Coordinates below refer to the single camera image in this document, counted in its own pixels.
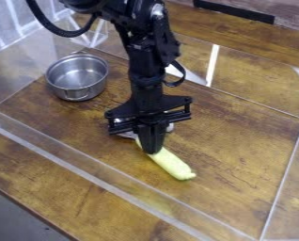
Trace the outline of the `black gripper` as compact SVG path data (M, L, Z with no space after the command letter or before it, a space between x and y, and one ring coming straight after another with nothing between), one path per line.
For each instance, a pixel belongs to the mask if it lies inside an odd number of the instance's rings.
M191 119L192 98L163 94L162 85L178 87L184 78L167 82L164 75L148 78L131 74L130 81L132 94L128 101L104 114L108 132L115 135L139 131L140 146L146 153L154 154L162 149L168 123Z

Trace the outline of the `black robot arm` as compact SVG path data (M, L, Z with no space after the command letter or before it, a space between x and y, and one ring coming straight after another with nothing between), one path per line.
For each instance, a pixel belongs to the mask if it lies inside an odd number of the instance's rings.
M106 112L112 134L134 132L140 147L158 153L163 146L168 124L191 118L188 96L166 95L163 88L174 88L183 81L164 80L166 67L178 70L180 43L170 28L168 12L162 0L59 0L72 11L92 14L111 22L128 55L131 97Z

